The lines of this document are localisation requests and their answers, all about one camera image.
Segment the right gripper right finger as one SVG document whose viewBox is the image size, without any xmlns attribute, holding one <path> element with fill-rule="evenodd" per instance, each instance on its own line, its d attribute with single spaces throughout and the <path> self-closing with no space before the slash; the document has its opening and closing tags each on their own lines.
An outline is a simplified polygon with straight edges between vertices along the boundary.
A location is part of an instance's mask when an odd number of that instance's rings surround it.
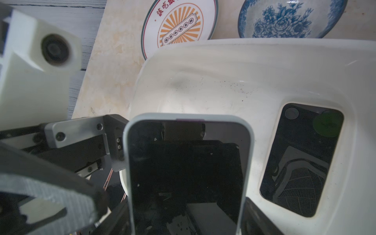
<svg viewBox="0 0 376 235">
<path fill-rule="evenodd" d="M 240 230 L 242 235 L 283 235 L 281 230 L 248 197 L 244 203 Z"/>
</svg>

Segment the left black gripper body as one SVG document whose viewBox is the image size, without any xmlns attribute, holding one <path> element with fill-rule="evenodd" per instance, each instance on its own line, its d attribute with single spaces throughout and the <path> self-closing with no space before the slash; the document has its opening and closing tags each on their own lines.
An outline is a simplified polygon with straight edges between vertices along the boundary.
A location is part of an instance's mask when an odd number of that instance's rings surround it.
<svg viewBox="0 0 376 235">
<path fill-rule="evenodd" d="M 120 115 L 84 117 L 7 127 L 1 131 L 1 182 L 76 182 L 110 158 L 113 171 L 126 168 Z"/>
</svg>

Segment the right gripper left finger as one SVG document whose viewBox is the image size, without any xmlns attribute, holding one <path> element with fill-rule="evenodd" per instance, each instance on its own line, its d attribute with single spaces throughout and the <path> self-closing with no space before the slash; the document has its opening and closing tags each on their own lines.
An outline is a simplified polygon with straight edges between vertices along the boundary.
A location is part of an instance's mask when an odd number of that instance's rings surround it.
<svg viewBox="0 0 376 235">
<path fill-rule="evenodd" d="M 131 235 L 128 200 L 124 199 L 91 235 Z"/>
</svg>

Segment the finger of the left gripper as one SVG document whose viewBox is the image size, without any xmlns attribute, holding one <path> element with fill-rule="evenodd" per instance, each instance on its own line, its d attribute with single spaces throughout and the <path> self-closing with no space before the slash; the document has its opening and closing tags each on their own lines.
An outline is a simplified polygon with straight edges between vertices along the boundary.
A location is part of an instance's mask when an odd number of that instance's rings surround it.
<svg viewBox="0 0 376 235">
<path fill-rule="evenodd" d="M 58 204 L 55 215 L 28 224 L 17 197 L 28 196 Z M 103 188 L 34 155 L 1 144 L 1 234 L 68 235 L 107 214 Z"/>
</svg>

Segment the eleventh phone cream case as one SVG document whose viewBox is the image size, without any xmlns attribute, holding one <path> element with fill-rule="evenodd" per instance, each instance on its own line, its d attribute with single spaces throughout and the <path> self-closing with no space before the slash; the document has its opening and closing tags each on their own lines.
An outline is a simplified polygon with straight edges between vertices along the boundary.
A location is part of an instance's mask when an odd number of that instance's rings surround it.
<svg viewBox="0 0 376 235">
<path fill-rule="evenodd" d="M 145 113 L 123 144 L 131 234 L 240 234 L 254 145 L 245 120 Z"/>
</svg>

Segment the white storage tray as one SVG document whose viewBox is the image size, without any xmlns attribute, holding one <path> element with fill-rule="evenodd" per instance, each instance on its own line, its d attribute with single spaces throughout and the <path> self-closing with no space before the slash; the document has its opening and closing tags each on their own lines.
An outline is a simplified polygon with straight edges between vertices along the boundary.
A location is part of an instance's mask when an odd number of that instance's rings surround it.
<svg viewBox="0 0 376 235">
<path fill-rule="evenodd" d="M 226 39 L 159 49 L 144 63 L 127 118 L 234 115 L 253 129 L 247 196 L 286 235 L 376 232 L 376 43 Z M 318 210 L 304 218 L 259 193 L 287 103 L 339 110 L 344 123 Z"/>
</svg>

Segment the round plate with red rim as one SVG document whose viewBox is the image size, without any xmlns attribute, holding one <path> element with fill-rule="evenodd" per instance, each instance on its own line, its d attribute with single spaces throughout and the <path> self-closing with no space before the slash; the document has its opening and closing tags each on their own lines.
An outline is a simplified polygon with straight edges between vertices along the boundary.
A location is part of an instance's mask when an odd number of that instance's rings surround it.
<svg viewBox="0 0 376 235">
<path fill-rule="evenodd" d="M 211 39 L 218 7 L 215 0 L 155 1 L 146 15 L 141 34 L 144 59 L 167 45 Z"/>
</svg>

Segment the small blue white dish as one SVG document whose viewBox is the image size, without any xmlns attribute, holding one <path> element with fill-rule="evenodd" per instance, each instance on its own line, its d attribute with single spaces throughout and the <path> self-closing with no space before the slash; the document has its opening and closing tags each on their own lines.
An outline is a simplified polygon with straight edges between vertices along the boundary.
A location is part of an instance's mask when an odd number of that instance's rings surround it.
<svg viewBox="0 0 376 235">
<path fill-rule="evenodd" d="M 323 38 L 345 11 L 345 0 L 245 1 L 240 38 Z"/>
</svg>

